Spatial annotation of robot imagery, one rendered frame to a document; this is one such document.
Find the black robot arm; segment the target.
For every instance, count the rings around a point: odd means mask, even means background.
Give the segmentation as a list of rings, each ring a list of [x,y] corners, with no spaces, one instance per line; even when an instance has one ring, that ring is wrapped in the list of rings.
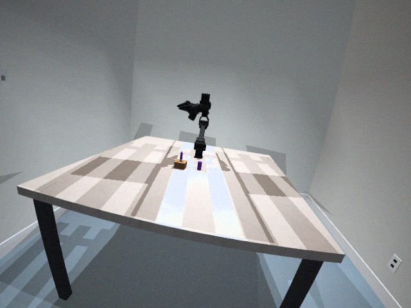
[[[205,144],[205,138],[204,138],[204,133],[205,133],[205,129],[207,129],[208,125],[209,125],[209,118],[208,118],[208,114],[209,114],[209,110],[211,108],[211,102],[209,101],[210,98],[210,94],[203,94],[201,96],[201,100],[200,100],[200,104],[202,106],[201,109],[201,117],[206,117],[208,121],[205,120],[200,120],[199,119],[199,128],[200,128],[200,133],[199,136],[196,139],[196,142],[194,144],[194,150],[195,151],[195,156],[194,158],[203,158],[202,154],[203,151],[206,150],[206,144]],[[189,115],[188,118],[191,120],[195,120],[195,117],[197,116],[197,112],[195,115]]]

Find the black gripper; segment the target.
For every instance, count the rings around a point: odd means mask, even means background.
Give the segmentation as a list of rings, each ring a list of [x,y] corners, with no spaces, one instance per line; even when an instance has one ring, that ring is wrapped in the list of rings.
[[[177,105],[177,107],[179,107],[180,110],[186,111],[188,114],[190,114],[192,116],[195,115],[196,112],[198,114],[201,113],[201,109],[202,109],[201,104],[198,104],[198,103],[193,104],[193,103],[190,103],[189,101],[185,101],[185,102]]]

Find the tan wooden block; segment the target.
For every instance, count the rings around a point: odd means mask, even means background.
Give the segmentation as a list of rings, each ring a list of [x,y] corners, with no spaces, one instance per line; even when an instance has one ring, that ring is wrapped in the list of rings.
[[[182,162],[180,162],[180,159],[177,159],[174,162],[174,167],[173,168],[185,170],[186,167],[187,167],[187,160],[182,160]]]

